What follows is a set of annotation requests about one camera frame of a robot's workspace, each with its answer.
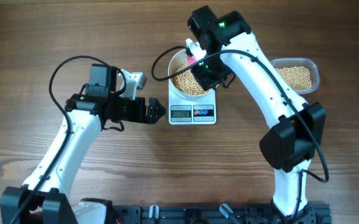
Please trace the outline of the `pink plastic scoop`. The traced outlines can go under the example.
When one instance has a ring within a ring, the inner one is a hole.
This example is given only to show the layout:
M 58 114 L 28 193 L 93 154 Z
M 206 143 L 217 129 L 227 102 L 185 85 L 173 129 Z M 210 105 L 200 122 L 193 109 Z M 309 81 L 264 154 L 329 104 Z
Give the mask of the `pink plastic scoop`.
M 187 62 L 189 65 L 193 65 L 197 61 L 196 57 L 193 56 L 187 56 Z

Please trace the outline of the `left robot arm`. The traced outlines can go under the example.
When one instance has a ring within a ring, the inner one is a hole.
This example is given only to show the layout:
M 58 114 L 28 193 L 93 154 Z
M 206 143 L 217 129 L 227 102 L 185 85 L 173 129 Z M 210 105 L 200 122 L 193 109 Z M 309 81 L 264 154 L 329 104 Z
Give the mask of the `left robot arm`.
M 84 198 L 76 206 L 68 199 L 86 152 L 107 130 L 124 131 L 123 122 L 154 124 L 166 114 L 156 98 L 137 97 L 147 78 L 94 63 L 90 80 L 60 110 L 63 121 L 44 158 L 21 187 L 1 195 L 3 223 L 122 223 L 110 200 Z

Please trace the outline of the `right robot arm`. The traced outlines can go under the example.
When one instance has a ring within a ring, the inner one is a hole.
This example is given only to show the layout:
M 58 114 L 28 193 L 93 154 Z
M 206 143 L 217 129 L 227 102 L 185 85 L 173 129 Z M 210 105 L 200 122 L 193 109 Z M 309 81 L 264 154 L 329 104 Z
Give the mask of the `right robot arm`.
M 269 127 L 259 148 L 274 169 L 275 191 L 263 222 L 329 223 L 328 206 L 313 205 L 305 196 L 309 165 L 322 155 L 322 105 L 309 104 L 282 79 L 239 12 L 217 17 L 203 6 L 192 12 L 187 24 L 197 40 L 187 48 L 196 59 L 190 69 L 198 84 L 204 90 L 227 88 L 239 78 Z

